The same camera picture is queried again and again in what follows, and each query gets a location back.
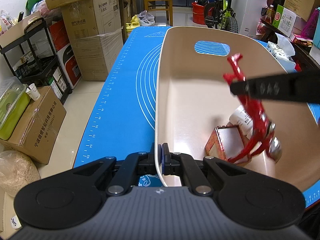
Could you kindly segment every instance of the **clear plastic lid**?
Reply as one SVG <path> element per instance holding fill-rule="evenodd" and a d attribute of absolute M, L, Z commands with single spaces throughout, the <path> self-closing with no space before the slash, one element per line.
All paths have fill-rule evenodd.
<path fill-rule="evenodd" d="M 6 79 L 0 83 L 0 129 L 25 91 L 25 86 L 17 77 Z"/>

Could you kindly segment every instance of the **red and white box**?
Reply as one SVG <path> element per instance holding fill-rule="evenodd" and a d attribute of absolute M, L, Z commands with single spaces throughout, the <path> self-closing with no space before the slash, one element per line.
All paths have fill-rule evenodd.
<path fill-rule="evenodd" d="M 81 78 L 81 72 L 69 42 L 63 20 L 51 25 L 49 29 L 61 67 L 69 81 L 70 87 L 73 89 Z"/>
<path fill-rule="evenodd" d="M 211 133 L 204 149 L 206 155 L 228 161 L 229 158 L 236 157 L 247 143 L 247 138 L 243 135 L 238 125 L 217 126 Z M 250 162 L 249 156 L 235 162 L 239 166 L 244 166 Z"/>

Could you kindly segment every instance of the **white bottle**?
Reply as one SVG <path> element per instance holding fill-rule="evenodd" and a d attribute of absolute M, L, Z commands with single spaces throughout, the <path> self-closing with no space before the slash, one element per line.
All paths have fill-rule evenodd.
<path fill-rule="evenodd" d="M 253 129 L 253 121 L 251 117 L 247 114 L 244 110 L 244 107 L 241 105 L 239 106 L 235 112 L 229 117 L 229 121 L 233 125 L 239 125 L 243 134 L 247 136 L 249 139 L 252 136 L 252 129 Z"/>

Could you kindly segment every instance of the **black metal rack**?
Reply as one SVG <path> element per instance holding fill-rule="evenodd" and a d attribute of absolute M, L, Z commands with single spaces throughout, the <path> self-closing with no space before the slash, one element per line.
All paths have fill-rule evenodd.
<path fill-rule="evenodd" d="M 38 25 L 31 29 L 31 27 L 36 23 L 38 23 Z M 47 36 L 47 39 L 48 39 L 48 42 L 49 42 L 49 45 L 50 45 L 50 48 L 51 48 L 52 54 L 53 54 L 53 56 L 46 58 L 47 59 L 46 61 L 48 61 L 48 62 L 46 62 L 46 64 L 43 64 L 41 62 L 41 60 L 36 56 L 35 50 L 33 49 L 31 41 L 30 41 L 30 38 L 33 35 L 35 35 L 37 32 L 41 31 L 42 29 L 44 29 L 44 31 L 45 31 L 45 34 Z M 68 80 L 66 78 L 66 75 L 65 75 L 65 73 L 64 73 L 64 71 L 63 71 L 63 69 L 62 69 L 62 67 L 60 65 L 58 56 L 57 56 L 57 54 L 56 54 L 56 52 L 55 52 L 55 50 L 53 48 L 53 44 L 51 42 L 51 39 L 50 39 L 50 36 L 49 36 L 49 32 L 48 32 L 48 29 L 47 29 L 47 24 L 46 24 L 44 18 L 42 18 L 42 17 L 38 18 L 38 19 L 34 20 L 33 22 L 31 22 L 30 24 L 28 24 L 28 26 L 24 29 L 24 33 L 25 34 L 22 37 L 20 37 L 20 38 L 16 39 L 15 41 L 11 42 L 10 44 L 5 46 L 4 48 L 2 48 L 0 46 L 0 53 L 4 56 L 4 59 L 7 62 L 12 74 L 14 76 L 16 76 L 16 73 L 13 70 L 13 68 L 12 68 L 7 56 L 5 55 L 5 53 L 8 52 L 9 50 L 15 48 L 16 46 L 19 46 L 22 54 L 25 54 L 21 44 L 23 42 L 27 41 L 27 43 L 29 45 L 29 48 L 31 50 L 31 53 L 33 55 L 33 58 L 35 59 L 36 64 L 37 64 L 37 66 L 38 66 L 38 68 L 40 70 L 40 73 L 38 73 L 36 75 L 32 75 L 32 76 L 22 77 L 22 78 L 19 79 L 20 82 L 24 83 L 24 84 L 31 84 L 31 83 L 33 83 L 33 82 L 35 82 L 37 80 L 41 80 L 41 81 L 44 81 L 44 83 L 46 85 L 50 86 L 50 83 L 48 81 L 47 75 L 50 73 L 50 71 L 54 67 L 57 66 L 59 68 L 59 70 L 61 72 L 61 75 L 62 75 L 62 78 L 63 78 L 63 80 L 64 80 L 64 82 L 66 83 L 66 86 L 67 86 L 66 90 L 62 93 L 62 97 L 60 99 L 61 103 L 64 104 L 64 102 L 66 101 L 68 95 L 72 93 L 72 89 L 71 89 L 71 87 L 69 85 L 69 82 L 68 82 Z"/>

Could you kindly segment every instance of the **blue silicone mat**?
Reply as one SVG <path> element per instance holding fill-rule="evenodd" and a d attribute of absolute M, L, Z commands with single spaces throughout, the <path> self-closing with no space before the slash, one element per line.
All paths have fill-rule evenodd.
<path fill-rule="evenodd" d="M 170 27 L 139 27 L 123 46 L 84 131 L 74 167 L 105 156 L 123 160 L 133 152 L 149 152 L 154 142 L 156 75 L 161 45 Z M 225 44 L 199 41 L 199 53 L 227 55 Z M 316 119 L 319 105 L 310 105 Z M 142 176 L 139 186 L 161 186 L 157 175 Z M 306 205 L 318 199 L 320 181 L 304 192 Z"/>

